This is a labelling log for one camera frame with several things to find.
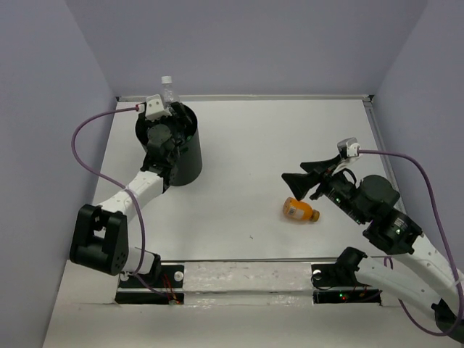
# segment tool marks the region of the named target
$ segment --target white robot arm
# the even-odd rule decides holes
[[[463,290],[462,273],[455,268],[449,246],[444,237],[445,249],[450,262],[441,255],[419,227],[406,214],[396,210],[394,205],[399,193],[392,185],[377,175],[369,175],[356,187],[344,175],[348,172],[351,178],[355,175],[346,166],[359,158],[360,154],[389,154],[371,150],[360,150],[356,138],[349,138],[338,144],[339,155],[322,162],[306,162],[301,167],[306,174],[284,173],[282,178],[289,185],[296,199],[303,199],[307,192],[318,186],[311,199],[322,195],[329,198],[356,223],[369,226],[362,233],[370,243],[411,269],[422,280],[420,283],[400,275],[394,270],[379,267],[375,260],[352,247],[348,247],[325,274],[318,279],[324,284],[333,280],[355,281],[370,284],[397,296],[399,299],[417,307],[425,315],[432,317],[442,333],[435,336],[448,335],[464,342]],[[404,157],[416,164],[428,182],[423,168],[412,158]],[[431,193],[432,206],[438,215]],[[442,236],[441,223],[437,219]]]

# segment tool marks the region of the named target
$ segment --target black cylindrical container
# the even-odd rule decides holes
[[[173,186],[183,186],[198,178],[203,168],[200,138],[198,135],[198,120],[195,112],[184,105],[188,116],[193,122],[186,131],[187,141],[180,147],[181,156],[177,162],[178,172],[173,181]]]

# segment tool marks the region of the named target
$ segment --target red wire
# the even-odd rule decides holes
[[[169,292],[167,291],[167,284],[166,284],[166,280],[162,277],[162,285],[165,287],[165,290],[166,290],[166,296],[167,296],[167,300],[170,301],[170,298],[169,298]]]

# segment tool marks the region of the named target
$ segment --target white table surface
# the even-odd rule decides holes
[[[299,171],[303,161],[331,158],[337,141],[350,136],[358,137],[365,149],[375,149],[361,101],[187,104],[199,117],[204,168],[194,183],[170,188],[144,209],[149,250],[165,260],[330,257],[348,245],[380,254],[362,238],[362,227],[327,199],[312,204],[321,211],[317,224],[300,225],[281,217],[281,205],[290,195],[281,173]],[[115,117],[102,168],[126,183],[144,157],[133,132],[135,119],[135,113]],[[374,156],[352,169],[360,178],[384,175]],[[95,201],[115,192],[99,182]],[[136,221],[130,225],[130,242],[139,243]],[[288,273],[290,267],[291,262],[284,263],[278,271]],[[410,272],[400,264],[395,268]],[[382,307],[313,305],[310,290],[217,299],[189,295],[184,306],[155,306],[115,304],[116,288],[117,277],[68,262],[44,348],[460,346],[420,332],[397,300],[386,294]],[[420,313],[412,313],[435,330]]]
[[[337,155],[338,141],[357,137],[376,149],[360,100],[190,101],[199,119],[203,170],[184,187],[171,187],[144,208],[147,250],[164,260],[336,257],[354,246],[381,255],[358,226],[328,199],[307,200],[321,213],[299,223],[281,212],[290,189],[282,173],[303,173],[300,162]],[[123,102],[117,108],[132,107]],[[134,133],[136,112],[115,115],[101,171],[129,183],[144,158]],[[358,178],[385,176],[380,157],[351,167]],[[94,204],[117,191],[99,180]],[[130,245],[140,228],[129,225]]]

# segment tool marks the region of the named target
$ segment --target purple cable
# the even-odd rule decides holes
[[[148,290],[150,290],[151,292],[154,292],[155,294],[159,294],[161,296],[166,296],[164,293],[162,292],[159,292],[159,291],[156,291],[155,289],[153,289],[150,285],[148,285],[142,278],[140,275],[138,275],[137,273],[140,271],[143,263],[144,263],[144,257],[145,257],[145,244],[146,244],[146,233],[145,233],[145,223],[144,223],[144,218],[142,216],[142,211],[140,209],[140,205],[138,204],[138,201],[137,201],[137,198],[135,197],[135,195],[133,194],[133,192],[129,189],[127,189],[125,187],[125,185],[123,185],[122,183],[120,183],[119,181],[116,181],[115,179],[109,177],[108,175],[105,175],[103,173],[100,173],[98,170],[95,170],[93,169],[91,166],[87,165],[78,155],[78,152],[75,148],[75,140],[79,134],[79,132],[82,130],[82,128],[84,128],[86,125],[88,125],[90,122],[100,118],[100,117],[103,117],[103,116],[107,116],[107,115],[112,115],[112,114],[116,114],[118,112],[126,112],[126,111],[138,111],[138,107],[127,107],[125,109],[119,109],[119,110],[112,110],[112,111],[107,111],[107,112],[102,112],[101,114],[97,114],[95,116],[92,116],[90,118],[88,118],[87,120],[85,120],[84,122],[82,122],[80,125],[78,125],[78,127],[74,130],[74,133],[72,134],[72,138],[71,138],[71,150],[72,150],[72,155],[74,156],[75,160],[78,161],[78,163],[83,167],[85,168],[87,171],[89,171],[90,173],[92,174],[95,174],[96,176],[100,177],[100,178],[103,178],[104,180],[106,181],[109,181],[110,183],[113,183],[115,184],[116,186],[118,186],[119,188],[121,188],[122,190],[126,191],[130,197],[130,199],[132,199],[132,202],[133,202],[133,206],[135,207],[136,209],[136,212],[137,212],[137,216],[138,216],[138,221],[140,222],[140,229],[141,229],[141,253],[140,253],[140,260],[138,261],[138,265],[137,265],[137,268],[136,270],[134,270],[132,272],[132,276],[136,277],[143,286],[145,286]]]
[[[414,325],[416,325],[420,330],[432,335],[432,336],[448,336],[450,333],[452,333],[461,323],[461,320],[463,319],[463,313],[464,313],[464,295],[463,295],[463,286],[461,282],[459,281],[459,273],[457,271],[455,259],[452,256],[451,253],[451,248],[450,244],[448,243],[448,239],[446,237],[446,234],[444,233],[442,221],[440,220],[440,216],[438,213],[438,209],[436,208],[436,202],[435,202],[435,196],[434,196],[434,190],[432,189],[432,185],[430,183],[430,180],[428,179],[426,171],[423,169],[422,165],[416,161],[414,158],[411,156],[408,156],[406,154],[399,154],[396,152],[386,152],[386,151],[378,151],[378,150],[359,150],[360,154],[381,154],[381,155],[386,155],[386,156],[393,156],[393,157],[400,157],[404,158],[412,163],[419,169],[420,174],[422,174],[423,179],[426,182],[427,185],[427,190],[428,190],[428,195],[430,196],[430,202],[432,204],[432,210],[434,211],[434,217],[436,224],[438,225],[438,230],[440,232],[440,236],[442,237],[444,249],[447,253],[448,260],[449,260],[449,266],[451,267],[451,271],[453,276],[455,277],[455,280],[457,281],[456,288],[457,288],[457,296],[459,297],[459,308],[457,310],[457,315],[456,315],[456,321],[454,324],[446,331],[443,332],[433,332],[430,331],[423,326],[421,326],[415,319],[412,317],[412,315],[409,313],[407,310],[405,304],[401,299],[399,299],[399,304],[401,305],[402,309],[405,311],[407,317],[413,322]]]

